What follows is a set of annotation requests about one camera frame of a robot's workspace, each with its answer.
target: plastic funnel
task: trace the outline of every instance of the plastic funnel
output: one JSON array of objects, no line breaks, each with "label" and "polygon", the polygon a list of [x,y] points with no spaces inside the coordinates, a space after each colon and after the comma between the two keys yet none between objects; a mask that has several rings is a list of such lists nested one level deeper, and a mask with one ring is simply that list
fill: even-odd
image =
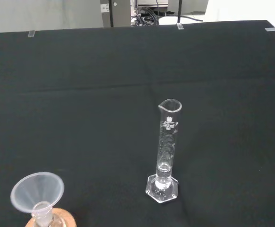
[{"label": "plastic funnel", "polygon": [[10,200],[21,212],[43,213],[60,200],[63,192],[64,183],[59,176],[41,172],[20,180],[11,191]]}]

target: black tablecloth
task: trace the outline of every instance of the black tablecloth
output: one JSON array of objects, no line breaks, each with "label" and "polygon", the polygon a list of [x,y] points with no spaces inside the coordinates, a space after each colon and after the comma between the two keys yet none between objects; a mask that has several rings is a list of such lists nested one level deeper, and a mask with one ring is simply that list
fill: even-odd
[{"label": "black tablecloth", "polygon": [[[275,227],[275,32],[267,21],[0,34],[0,226],[24,176],[59,175],[78,227]],[[157,105],[183,105],[172,175],[145,193]]]}]

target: graduated cylinder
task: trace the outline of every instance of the graduated cylinder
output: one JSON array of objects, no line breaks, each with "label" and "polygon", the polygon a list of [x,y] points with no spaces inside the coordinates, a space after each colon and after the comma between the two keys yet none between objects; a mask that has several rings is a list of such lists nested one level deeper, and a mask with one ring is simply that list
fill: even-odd
[{"label": "graduated cylinder", "polygon": [[161,203],[177,197],[178,181],[171,177],[171,173],[182,106],[178,100],[167,99],[158,107],[161,122],[156,174],[149,176],[146,193]]}]

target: hexagonal base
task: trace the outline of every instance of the hexagonal base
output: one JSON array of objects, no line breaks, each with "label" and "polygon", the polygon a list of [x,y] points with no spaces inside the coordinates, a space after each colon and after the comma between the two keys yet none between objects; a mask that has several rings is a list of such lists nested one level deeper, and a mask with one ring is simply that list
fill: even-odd
[{"label": "hexagonal base", "polygon": [[148,177],[146,194],[148,194],[158,203],[175,199],[177,197],[179,182],[171,177],[170,186],[167,189],[159,189],[155,185],[155,177],[155,174]]}]

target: cable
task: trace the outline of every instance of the cable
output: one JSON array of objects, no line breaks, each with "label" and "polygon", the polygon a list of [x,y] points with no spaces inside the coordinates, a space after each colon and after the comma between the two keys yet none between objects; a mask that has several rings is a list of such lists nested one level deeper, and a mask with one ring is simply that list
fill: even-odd
[{"label": "cable", "polygon": [[160,22],[159,22],[160,10],[158,8],[158,2],[157,2],[157,0],[155,0],[155,1],[156,1],[156,4],[157,4],[157,25],[160,25]]},{"label": "cable", "polygon": [[152,9],[141,7],[137,9],[136,21],[133,26],[159,25],[158,17]]},{"label": "cable", "polygon": [[[167,17],[178,17],[178,16],[176,16],[176,15],[167,15]],[[183,18],[188,18],[188,19],[195,20],[195,21],[203,22],[203,20],[195,19],[195,18],[188,17],[188,16],[181,16],[181,17],[183,17]]]}]

